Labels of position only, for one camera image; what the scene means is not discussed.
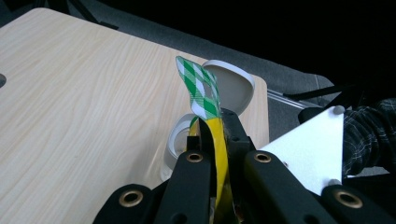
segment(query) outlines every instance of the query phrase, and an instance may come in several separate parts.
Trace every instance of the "white plastic part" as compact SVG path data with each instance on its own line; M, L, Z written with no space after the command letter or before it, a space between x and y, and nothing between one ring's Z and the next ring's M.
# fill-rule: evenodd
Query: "white plastic part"
M260 150L275 154L306 189L320 195L332 179L342 178L344 113L340 111L330 107Z
M172 170L175 168L177 157L185 150L190 124L194 117L194 114L186 114L181 117L169 134L166 149L163 153L163 167L161 169L162 181L170 177Z
M220 107L241 115L253 97L253 76L235 65L219 60L209 60L202 67L218 80Z

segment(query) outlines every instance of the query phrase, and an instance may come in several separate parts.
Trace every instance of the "screw hole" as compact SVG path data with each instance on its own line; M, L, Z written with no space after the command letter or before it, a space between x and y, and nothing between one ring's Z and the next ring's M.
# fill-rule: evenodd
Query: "screw hole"
M270 162L271 157L264 153L259 153L254 156L254 159L259 162Z
M319 224L319 220L312 215L304 216L304 222L307 224Z
M198 153L192 153L187 156L187 161L190 161L190 162L199 162L202 159L203 159L203 156Z
M346 191L342 191L342 190L337 190L334 193L335 199L350 208L361 208L363 207L363 202L361 201L360 198L358 198L356 195L351 194L349 192Z
M174 224L183 224L183 223L187 223L187 217L184 214L175 214L172 217L172 222Z
M123 207L133 207L140 204L143 200L143 193L139 190L128 190L121 194L120 205Z

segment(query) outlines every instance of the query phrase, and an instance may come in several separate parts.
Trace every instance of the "white plate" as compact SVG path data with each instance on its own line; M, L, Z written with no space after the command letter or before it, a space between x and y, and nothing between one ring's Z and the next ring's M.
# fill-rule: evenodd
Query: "white plate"
M253 97L253 76L235 65L219 60L209 60L202 67L218 80L220 107L241 115Z

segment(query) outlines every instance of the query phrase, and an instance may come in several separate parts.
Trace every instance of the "dark fabric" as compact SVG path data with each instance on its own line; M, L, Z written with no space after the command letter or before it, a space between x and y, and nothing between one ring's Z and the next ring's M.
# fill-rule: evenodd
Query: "dark fabric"
M345 113L343 174L373 166L396 173L396 98Z

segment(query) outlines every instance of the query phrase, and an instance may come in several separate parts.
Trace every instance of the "plaid fabric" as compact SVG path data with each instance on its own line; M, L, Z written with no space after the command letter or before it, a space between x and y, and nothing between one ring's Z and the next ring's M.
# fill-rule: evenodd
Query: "plaid fabric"
M200 64L177 59L177 70L190 93L191 110L203 120L220 118L219 91L216 77Z
M396 171L396 98L345 113L343 174L373 166Z

